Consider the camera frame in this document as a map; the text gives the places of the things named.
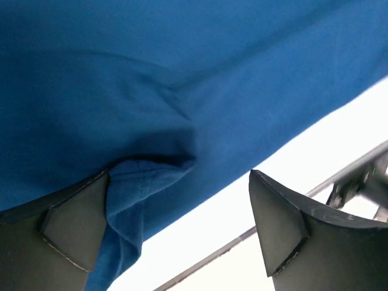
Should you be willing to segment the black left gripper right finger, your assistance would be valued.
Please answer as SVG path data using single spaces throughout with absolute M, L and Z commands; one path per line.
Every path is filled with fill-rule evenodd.
M 276 290 L 386 290 L 387 224 L 333 209 L 258 170 L 249 195 Z

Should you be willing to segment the blue t shirt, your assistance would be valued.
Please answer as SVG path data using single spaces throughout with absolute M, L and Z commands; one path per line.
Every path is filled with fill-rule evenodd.
M 386 1 L 2 1 L 1 209 L 109 169 L 106 290 L 386 75 Z

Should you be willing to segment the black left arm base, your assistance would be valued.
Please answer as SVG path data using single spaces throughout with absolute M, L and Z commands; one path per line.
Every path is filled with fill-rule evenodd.
M 326 204 L 341 209 L 356 196 L 378 204 L 374 220 L 387 222 L 387 152 L 335 182 Z

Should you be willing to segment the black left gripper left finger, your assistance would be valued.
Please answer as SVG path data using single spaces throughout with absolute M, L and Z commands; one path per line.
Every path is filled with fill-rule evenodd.
M 1 290 L 84 290 L 106 227 L 109 175 L 1 212 Z

